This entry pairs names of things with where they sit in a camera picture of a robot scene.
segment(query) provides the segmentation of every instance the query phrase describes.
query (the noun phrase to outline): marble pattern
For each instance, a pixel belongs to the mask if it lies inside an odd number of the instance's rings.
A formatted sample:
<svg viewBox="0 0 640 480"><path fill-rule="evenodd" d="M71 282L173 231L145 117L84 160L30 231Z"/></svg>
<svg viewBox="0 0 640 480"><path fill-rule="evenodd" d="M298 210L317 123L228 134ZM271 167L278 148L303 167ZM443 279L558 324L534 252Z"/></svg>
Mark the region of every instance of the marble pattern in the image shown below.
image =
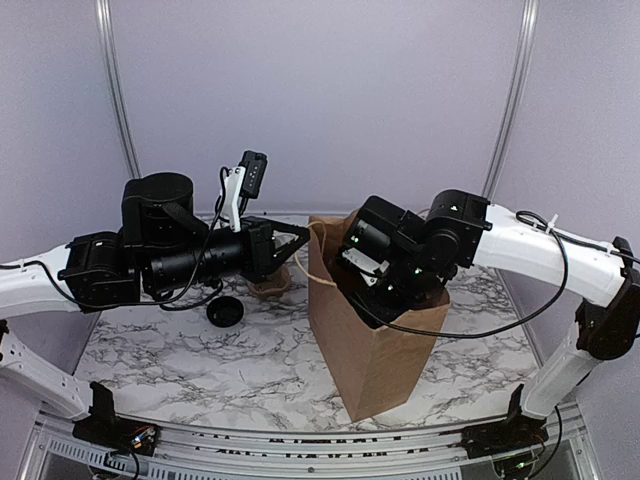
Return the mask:
<svg viewBox="0 0 640 480"><path fill-rule="evenodd" d="M306 248L300 257L306 262ZM124 414L250 430L357 431L502 414L515 386L536 371L521 328L479 340L439 339L406 404L352 423L309 328L307 279L293 260L288 267L293 288L281 299L260 302L243 279L225 281L224 294L245 305L245 318L230 329L211 325L204 307L104 312L76 374L111 388ZM443 331L516 320L493 271L461 270L448 289ZM193 289L187 300L205 293Z"/></svg>

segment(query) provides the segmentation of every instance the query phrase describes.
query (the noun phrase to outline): black circular object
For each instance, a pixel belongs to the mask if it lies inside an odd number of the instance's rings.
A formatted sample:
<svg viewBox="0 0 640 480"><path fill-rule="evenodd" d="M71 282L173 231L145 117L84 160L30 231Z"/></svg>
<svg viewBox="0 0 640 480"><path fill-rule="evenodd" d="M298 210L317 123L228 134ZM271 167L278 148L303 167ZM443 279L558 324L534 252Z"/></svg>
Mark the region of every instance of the black circular object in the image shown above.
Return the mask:
<svg viewBox="0 0 640 480"><path fill-rule="evenodd" d="M235 297L218 297L207 306L207 318L216 327L233 327L243 315L244 305Z"/></svg>

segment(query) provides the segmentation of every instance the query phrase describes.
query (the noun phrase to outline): gray wall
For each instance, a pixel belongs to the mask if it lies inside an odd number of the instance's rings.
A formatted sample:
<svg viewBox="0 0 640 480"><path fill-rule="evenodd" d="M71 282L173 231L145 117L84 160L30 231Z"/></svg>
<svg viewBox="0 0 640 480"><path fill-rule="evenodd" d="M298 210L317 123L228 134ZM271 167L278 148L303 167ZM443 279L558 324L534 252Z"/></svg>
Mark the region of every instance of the gray wall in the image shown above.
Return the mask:
<svg viewBox="0 0 640 480"><path fill-rule="evenodd" d="M112 2L143 173L179 170L211 211L243 150L271 163L270 212L412 208L482 189L523 3L489 0Z"/></svg>
<svg viewBox="0 0 640 480"><path fill-rule="evenodd" d="M114 229L126 181L91 2L0 4L0 261ZM37 353L71 371L92 321L9 320ZM39 403L0 379L0 476L14 478Z"/></svg>
<svg viewBox="0 0 640 480"><path fill-rule="evenodd" d="M543 1L531 70L496 201L640 252L640 4ZM509 276L525 312L553 292ZM544 356L573 321L567 295L531 327ZM605 479L640 471L640 347L601 365L578 391Z"/></svg>

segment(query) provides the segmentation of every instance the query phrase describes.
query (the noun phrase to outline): metal frame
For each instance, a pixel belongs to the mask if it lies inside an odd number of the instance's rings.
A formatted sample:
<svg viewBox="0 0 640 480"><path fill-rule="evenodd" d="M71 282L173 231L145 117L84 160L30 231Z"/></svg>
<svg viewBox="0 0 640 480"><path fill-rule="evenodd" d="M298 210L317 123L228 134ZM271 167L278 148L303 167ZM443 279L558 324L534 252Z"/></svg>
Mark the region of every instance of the metal frame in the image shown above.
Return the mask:
<svg viewBox="0 0 640 480"><path fill-rule="evenodd" d="M597 475L590 470L592 451L577 406L564 405L561 412L563 440L571 442L574 448L581 479L597 480ZM459 446L459 431L478 422L395 431L331 433L257 432L159 423L161 430L154 457L139 457L141 479L426 480L442 475L443 480L456 480L455 474L461 467L528 450L467 459L465 450ZM116 455L105 466L105 455L110 450L73 438L72 427L66 420L41 413L30 436L19 478L39 479L49 453L114 473L133 474L130 458ZM558 433L555 414L549 418L548 429L547 447L551 450Z"/></svg>
<svg viewBox="0 0 640 480"><path fill-rule="evenodd" d="M116 56L113 26L111 24L110 0L96 0L96 15L98 31L100 33L100 43L102 45L105 68L109 80L109 93L118 124L118 131L120 132L120 140L124 150L127 170L131 178L140 178L142 177L142 173L140 171L138 157L136 156L136 150L133 146L133 138L131 136L131 130L129 129L129 121L127 120L124 96L122 95L118 58Z"/></svg>
<svg viewBox="0 0 640 480"><path fill-rule="evenodd" d="M496 188L498 187L498 181L500 180L500 174L502 173L507 155L511 130L522 99L522 92L524 91L527 73L529 71L529 63L531 61L537 18L538 0L525 0L507 104L502 116L502 124L498 132L487 178L484 183L484 188L482 189L482 196L489 200L493 199Z"/></svg>

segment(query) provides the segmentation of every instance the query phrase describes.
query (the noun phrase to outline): white marble surface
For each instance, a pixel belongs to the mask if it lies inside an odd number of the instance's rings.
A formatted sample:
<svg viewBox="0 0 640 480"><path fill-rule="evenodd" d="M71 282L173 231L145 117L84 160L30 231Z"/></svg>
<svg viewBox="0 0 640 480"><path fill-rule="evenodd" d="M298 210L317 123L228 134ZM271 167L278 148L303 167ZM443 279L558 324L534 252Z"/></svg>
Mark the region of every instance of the white marble surface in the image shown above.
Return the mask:
<svg viewBox="0 0 640 480"><path fill-rule="evenodd" d="M301 251L306 260L306 249ZM351 423L307 317L307 279L288 263L293 288L260 302L241 278L224 294L245 318L219 329L205 308L104 312L76 374L114 391L120 413L183 424L251 430L409 428L505 413L512 390L536 370L520 328L481 340L439 339L409 401ZM461 270L448 285L443 331L478 332L516 319L494 272ZM189 298L197 298L194 290Z"/></svg>

